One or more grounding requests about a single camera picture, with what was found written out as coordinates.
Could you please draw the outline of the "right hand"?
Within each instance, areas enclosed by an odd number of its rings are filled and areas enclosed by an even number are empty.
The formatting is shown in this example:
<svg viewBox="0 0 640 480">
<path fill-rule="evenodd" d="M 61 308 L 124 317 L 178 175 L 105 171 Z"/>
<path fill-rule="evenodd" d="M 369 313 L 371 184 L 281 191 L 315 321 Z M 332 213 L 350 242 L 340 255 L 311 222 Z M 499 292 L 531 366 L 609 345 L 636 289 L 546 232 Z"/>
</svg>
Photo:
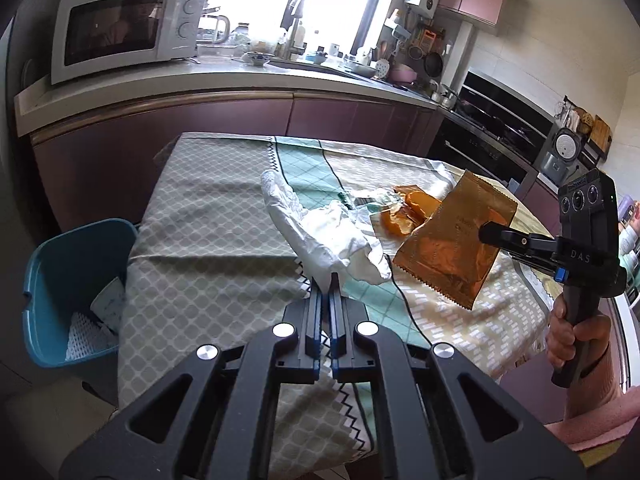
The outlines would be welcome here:
<svg viewBox="0 0 640 480">
<path fill-rule="evenodd" d="M 601 312 L 572 324 L 564 296 L 554 300 L 546 345 L 561 387 L 596 390 L 614 384 L 611 330 L 611 319 Z"/>
</svg>

